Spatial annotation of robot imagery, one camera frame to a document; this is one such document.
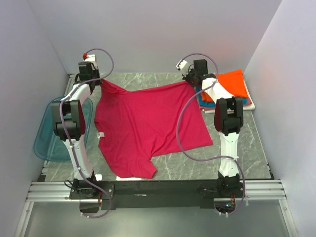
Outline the pink t-shirt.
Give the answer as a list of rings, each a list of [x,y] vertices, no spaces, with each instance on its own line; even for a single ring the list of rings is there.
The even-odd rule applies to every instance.
[[[184,81],[137,91],[102,82],[94,123],[111,171],[151,179],[152,157],[213,145],[194,93]]]

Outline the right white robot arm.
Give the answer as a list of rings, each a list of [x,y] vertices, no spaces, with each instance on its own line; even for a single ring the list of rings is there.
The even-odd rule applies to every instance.
[[[195,96],[206,92],[216,103],[214,126],[220,137],[221,163],[218,172],[216,192],[221,197],[231,197],[243,190],[241,171],[237,163],[237,142],[243,127],[242,98],[232,95],[219,82],[218,76],[208,73],[207,61],[195,60],[191,67],[185,60],[176,66],[182,79],[191,86],[200,86]]]

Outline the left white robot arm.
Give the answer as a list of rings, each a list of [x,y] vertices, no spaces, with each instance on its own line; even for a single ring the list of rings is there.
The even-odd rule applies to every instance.
[[[88,161],[84,144],[86,123],[82,105],[92,94],[100,77],[96,59],[84,59],[79,62],[79,73],[70,92],[60,101],[51,104],[53,131],[63,141],[74,169],[73,181],[64,184],[71,189],[71,197],[93,199],[102,196],[96,184],[96,177]]]

